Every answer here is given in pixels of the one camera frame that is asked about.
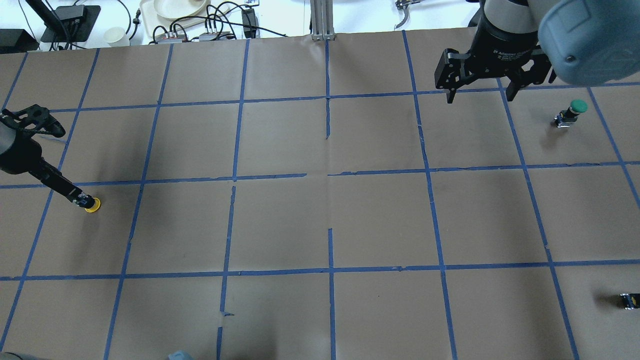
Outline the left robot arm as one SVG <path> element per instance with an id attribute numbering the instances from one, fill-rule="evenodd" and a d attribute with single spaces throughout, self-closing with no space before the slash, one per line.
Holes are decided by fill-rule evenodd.
<path id="1" fill-rule="evenodd" d="M 0 168 L 11 175 L 28 173 L 78 207 L 90 208 L 95 204 L 91 195 L 65 178 L 57 167 L 46 162 L 42 157 L 41 144 L 6 125 L 1 126 Z"/>

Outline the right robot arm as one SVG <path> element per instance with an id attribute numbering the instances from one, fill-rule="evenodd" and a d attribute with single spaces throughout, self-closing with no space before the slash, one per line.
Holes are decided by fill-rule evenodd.
<path id="1" fill-rule="evenodd" d="M 448 103 L 479 79 L 508 78 L 512 101 L 556 78 L 590 87 L 639 71 L 637 0 L 482 0 L 477 14 L 469 50 L 446 48 L 434 71 Z"/>

